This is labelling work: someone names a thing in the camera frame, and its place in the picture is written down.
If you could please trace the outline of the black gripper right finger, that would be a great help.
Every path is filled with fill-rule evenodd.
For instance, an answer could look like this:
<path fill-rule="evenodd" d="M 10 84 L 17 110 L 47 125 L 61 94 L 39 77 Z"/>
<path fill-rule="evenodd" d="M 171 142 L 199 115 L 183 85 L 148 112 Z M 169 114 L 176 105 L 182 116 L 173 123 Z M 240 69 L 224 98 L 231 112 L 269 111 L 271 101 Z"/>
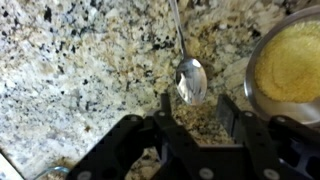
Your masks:
<path fill-rule="evenodd" d="M 249 173 L 258 180 L 320 180 L 320 136 L 285 115 L 268 121 L 241 111 L 225 94 L 218 96 L 216 119 L 247 153 Z"/>

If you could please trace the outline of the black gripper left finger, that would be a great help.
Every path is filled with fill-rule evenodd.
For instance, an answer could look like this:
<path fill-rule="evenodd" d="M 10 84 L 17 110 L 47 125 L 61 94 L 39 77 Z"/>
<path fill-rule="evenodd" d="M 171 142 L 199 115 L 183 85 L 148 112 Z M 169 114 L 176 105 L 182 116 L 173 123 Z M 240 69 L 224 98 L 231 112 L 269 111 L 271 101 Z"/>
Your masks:
<path fill-rule="evenodd" d="M 172 117 L 169 96 L 145 117 L 124 117 L 70 170 L 66 180 L 125 180 L 132 166 L 152 150 L 159 169 L 150 180 L 213 180 L 206 149 Z"/>

